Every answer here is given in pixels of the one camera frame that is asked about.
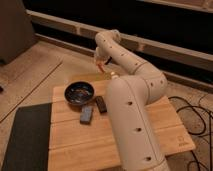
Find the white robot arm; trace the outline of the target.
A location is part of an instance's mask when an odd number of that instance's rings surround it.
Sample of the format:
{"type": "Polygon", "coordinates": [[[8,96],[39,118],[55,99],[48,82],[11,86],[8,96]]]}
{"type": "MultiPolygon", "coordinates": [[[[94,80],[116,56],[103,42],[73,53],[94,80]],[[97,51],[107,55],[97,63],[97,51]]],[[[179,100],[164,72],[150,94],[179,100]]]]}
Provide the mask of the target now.
{"type": "Polygon", "coordinates": [[[167,79],[150,62],[120,45],[117,30],[96,34],[95,58],[112,58],[128,73],[116,76],[105,95],[108,116],[126,171],[170,171],[146,110],[165,95],[167,79]]]}

